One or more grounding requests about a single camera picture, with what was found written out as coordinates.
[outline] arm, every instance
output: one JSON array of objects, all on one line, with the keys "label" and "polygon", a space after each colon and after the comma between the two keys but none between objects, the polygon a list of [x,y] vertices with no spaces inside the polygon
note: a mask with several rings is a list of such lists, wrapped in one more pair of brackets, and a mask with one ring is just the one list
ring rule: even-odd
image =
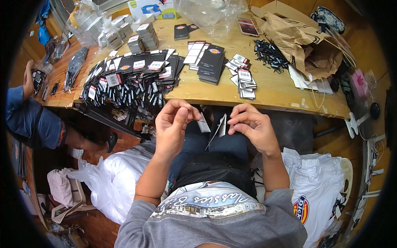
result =
[{"label": "arm", "polygon": [[184,100],[170,100],[156,118],[156,151],[135,188],[135,200],[158,206],[167,183],[168,171],[182,150],[186,125],[201,114]]},{"label": "arm", "polygon": [[240,104],[233,108],[230,118],[229,135],[235,131],[243,133],[262,153],[265,198],[277,188],[289,187],[289,176],[269,116],[261,114],[251,104]]},{"label": "arm", "polygon": [[32,73],[30,72],[32,65],[33,60],[29,60],[26,65],[25,74],[23,75],[23,101],[26,101],[35,91]]}]

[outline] forearm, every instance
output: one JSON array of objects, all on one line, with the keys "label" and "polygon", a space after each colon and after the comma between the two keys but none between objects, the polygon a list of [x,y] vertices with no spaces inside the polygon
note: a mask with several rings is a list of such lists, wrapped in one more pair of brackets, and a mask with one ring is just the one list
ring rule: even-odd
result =
[{"label": "forearm", "polygon": [[271,156],[262,155],[263,158],[263,185],[265,198],[277,188],[289,187],[289,176],[285,169],[281,152],[275,152]]},{"label": "forearm", "polygon": [[26,69],[26,84],[23,85],[23,100],[26,101],[35,91],[33,77],[30,70]]},{"label": "forearm", "polygon": [[172,159],[154,153],[135,188],[134,200],[145,200],[158,206],[167,183]]}]

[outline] smartphone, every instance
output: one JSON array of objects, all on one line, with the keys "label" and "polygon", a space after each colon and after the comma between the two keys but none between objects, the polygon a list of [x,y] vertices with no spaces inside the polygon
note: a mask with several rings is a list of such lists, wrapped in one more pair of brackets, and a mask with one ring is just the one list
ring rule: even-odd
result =
[{"label": "smartphone", "polygon": [[259,37],[259,34],[256,31],[256,28],[255,28],[254,24],[252,23],[251,19],[239,17],[239,27],[240,27],[240,32],[243,35]]}]

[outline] gray t-shirt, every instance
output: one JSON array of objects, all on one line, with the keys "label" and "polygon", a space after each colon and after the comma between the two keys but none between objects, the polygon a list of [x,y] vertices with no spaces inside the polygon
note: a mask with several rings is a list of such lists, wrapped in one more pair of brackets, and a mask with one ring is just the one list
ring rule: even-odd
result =
[{"label": "gray t-shirt", "polygon": [[302,247],[307,233],[291,196],[289,188],[276,189],[263,205],[229,183],[187,185],[157,208],[134,201],[114,247]]}]

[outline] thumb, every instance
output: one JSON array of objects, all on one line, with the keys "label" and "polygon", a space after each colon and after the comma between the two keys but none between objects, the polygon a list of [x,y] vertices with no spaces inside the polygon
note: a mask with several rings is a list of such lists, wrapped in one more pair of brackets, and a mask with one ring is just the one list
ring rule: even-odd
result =
[{"label": "thumb", "polygon": [[183,125],[186,124],[186,119],[189,111],[185,107],[181,107],[176,112],[174,121],[172,123],[173,128],[182,129]]},{"label": "thumb", "polygon": [[252,132],[254,131],[250,126],[244,123],[237,123],[236,125],[234,125],[234,130],[236,130],[237,132],[241,132],[248,138],[253,135]]}]

